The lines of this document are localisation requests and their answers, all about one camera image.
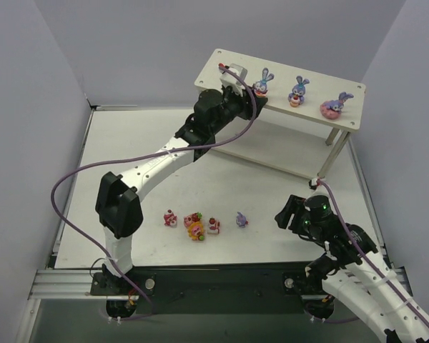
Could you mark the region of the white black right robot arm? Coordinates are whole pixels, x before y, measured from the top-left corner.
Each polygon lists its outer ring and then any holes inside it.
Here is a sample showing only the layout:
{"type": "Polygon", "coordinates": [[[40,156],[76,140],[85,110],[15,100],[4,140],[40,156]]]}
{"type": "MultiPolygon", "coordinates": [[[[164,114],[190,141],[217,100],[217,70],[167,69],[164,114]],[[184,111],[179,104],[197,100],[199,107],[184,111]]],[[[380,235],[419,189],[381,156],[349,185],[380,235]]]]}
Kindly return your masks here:
{"type": "Polygon", "coordinates": [[[429,314],[400,283],[370,236],[342,221],[327,196],[292,194],[275,221],[324,250],[305,267],[307,287],[342,302],[381,342],[429,342],[429,314]]]}

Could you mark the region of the light wooden two-tier shelf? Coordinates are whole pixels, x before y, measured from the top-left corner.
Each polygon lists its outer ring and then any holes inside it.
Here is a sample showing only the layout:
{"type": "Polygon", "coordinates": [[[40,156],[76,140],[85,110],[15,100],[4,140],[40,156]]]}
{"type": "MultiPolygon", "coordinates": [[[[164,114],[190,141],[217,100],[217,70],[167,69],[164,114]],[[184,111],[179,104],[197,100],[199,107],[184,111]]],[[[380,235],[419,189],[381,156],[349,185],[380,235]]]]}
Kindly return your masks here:
{"type": "Polygon", "coordinates": [[[252,127],[232,143],[218,147],[223,154],[269,166],[311,179],[326,177],[350,136],[360,129],[366,86],[315,71],[217,49],[202,68],[194,85],[200,90],[221,87],[218,64],[237,64],[247,69],[245,81],[258,81],[267,67],[275,78],[268,86],[268,102],[252,127]],[[291,107],[287,98],[296,77],[310,81],[305,102],[291,107]],[[329,120],[320,105],[341,92],[354,95],[345,102],[340,117],[329,120]]]}

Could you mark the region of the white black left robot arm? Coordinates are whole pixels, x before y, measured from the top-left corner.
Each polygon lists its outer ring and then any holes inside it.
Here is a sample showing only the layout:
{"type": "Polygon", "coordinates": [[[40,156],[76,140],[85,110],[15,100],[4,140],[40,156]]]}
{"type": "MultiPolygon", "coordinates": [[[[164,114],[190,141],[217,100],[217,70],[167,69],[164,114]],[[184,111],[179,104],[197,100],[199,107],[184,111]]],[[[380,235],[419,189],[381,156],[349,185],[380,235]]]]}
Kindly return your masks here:
{"type": "Polygon", "coordinates": [[[104,227],[109,253],[104,274],[117,281],[132,270],[132,235],[144,220],[141,203],[159,183],[209,151],[215,136],[235,118],[251,121],[268,102],[252,90],[237,95],[228,86],[199,94],[194,111],[156,157],[124,171],[106,173],[99,185],[95,210],[104,227]]]}

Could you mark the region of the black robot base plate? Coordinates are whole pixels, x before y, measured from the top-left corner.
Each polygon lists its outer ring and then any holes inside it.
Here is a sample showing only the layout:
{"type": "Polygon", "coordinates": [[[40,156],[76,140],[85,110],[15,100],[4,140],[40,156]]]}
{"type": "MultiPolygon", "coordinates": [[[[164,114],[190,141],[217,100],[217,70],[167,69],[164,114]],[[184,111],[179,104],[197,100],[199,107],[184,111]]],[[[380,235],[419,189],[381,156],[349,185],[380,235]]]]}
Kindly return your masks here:
{"type": "Polygon", "coordinates": [[[140,314],[294,314],[327,319],[334,297],[305,277],[304,262],[133,267],[125,277],[106,269],[90,289],[107,299],[113,318],[140,314]]]}

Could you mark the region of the pink bear strawberry toy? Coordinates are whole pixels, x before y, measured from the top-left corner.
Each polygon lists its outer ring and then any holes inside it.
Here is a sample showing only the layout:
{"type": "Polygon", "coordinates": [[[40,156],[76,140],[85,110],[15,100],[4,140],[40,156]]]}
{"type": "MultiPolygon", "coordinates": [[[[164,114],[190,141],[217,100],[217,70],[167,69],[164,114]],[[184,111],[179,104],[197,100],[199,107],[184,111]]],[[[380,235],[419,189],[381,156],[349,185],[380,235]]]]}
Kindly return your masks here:
{"type": "Polygon", "coordinates": [[[168,209],[164,216],[164,225],[166,227],[176,227],[177,226],[177,215],[171,210],[168,209]]]}

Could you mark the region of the purple bunny on pink donut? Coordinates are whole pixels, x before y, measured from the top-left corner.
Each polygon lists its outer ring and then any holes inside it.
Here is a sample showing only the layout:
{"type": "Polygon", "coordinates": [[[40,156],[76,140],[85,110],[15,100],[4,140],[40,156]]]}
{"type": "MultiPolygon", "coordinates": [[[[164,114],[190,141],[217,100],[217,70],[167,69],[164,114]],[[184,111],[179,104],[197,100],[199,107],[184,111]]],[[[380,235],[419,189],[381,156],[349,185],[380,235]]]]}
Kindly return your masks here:
{"type": "Polygon", "coordinates": [[[342,109],[344,108],[345,102],[348,99],[353,99],[354,95],[347,93],[347,92],[341,92],[338,95],[338,98],[335,100],[329,100],[325,101],[320,105],[320,113],[323,117],[329,120],[336,120],[340,117],[342,113],[342,109]]]}

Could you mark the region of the small purple bunny toy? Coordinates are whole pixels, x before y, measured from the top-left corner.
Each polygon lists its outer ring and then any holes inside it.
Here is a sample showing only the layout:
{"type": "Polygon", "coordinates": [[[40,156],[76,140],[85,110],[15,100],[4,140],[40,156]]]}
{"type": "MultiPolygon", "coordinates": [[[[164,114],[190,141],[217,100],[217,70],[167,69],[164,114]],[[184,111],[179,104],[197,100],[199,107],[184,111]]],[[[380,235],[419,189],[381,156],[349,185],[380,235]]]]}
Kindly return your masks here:
{"type": "Polygon", "coordinates": [[[236,224],[240,228],[245,228],[249,224],[249,222],[247,220],[247,217],[243,213],[238,212],[236,216],[236,224]]]}

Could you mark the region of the purple bunny holding cupcake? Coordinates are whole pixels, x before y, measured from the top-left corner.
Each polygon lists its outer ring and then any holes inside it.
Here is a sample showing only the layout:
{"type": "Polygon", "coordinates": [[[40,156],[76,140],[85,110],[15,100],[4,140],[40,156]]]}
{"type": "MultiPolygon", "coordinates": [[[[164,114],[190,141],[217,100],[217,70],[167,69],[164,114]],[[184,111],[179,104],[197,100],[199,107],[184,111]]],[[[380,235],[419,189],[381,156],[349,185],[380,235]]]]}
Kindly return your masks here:
{"type": "Polygon", "coordinates": [[[287,98],[291,107],[298,107],[305,102],[306,85],[310,83],[308,79],[304,79],[302,76],[297,76],[296,81],[297,84],[293,86],[287,98]]]}

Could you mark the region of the white strawberry cake slice toy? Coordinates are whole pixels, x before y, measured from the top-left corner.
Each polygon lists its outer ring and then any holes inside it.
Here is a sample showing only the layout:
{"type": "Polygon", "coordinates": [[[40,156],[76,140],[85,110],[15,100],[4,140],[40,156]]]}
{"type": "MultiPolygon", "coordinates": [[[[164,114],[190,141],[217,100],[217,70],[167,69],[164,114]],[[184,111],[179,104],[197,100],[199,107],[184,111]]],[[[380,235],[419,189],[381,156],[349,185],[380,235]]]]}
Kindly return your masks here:
{"type": "Polygon", "coordinates": [[[218,235],[220,233],[220,221],[214,217],[210,217],[208,221],[207,233],[218,235]]]}

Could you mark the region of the pink bear yellow flower toy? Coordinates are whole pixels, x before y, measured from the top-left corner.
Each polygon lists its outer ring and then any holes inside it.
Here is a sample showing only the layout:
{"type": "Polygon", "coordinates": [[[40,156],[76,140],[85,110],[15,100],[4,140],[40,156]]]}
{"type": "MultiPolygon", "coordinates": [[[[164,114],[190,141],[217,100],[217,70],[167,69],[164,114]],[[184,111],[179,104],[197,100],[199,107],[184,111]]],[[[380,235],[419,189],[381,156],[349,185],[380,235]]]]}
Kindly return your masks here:
{"type": "Polygon", "coordinates": [[[205,239],[204,225],[202,222],[194,222],[187,229],[189,238],[192,241],[202,242],[205,239]]]}

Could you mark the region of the pink strawberry cake toy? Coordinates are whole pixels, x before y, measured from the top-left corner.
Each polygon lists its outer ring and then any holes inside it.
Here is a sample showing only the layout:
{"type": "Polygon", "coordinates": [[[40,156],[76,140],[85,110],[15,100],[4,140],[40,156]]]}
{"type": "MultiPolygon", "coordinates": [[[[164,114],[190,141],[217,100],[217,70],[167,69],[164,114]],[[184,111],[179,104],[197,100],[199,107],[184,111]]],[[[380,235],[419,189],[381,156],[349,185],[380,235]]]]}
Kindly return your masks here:
{"type": "Polygon", "coordinates": [[[200,222],[202,219],[202,214],[200,212],[194,212],[184,217],[184,226],[189,228],[192,224],[200,222]]]}

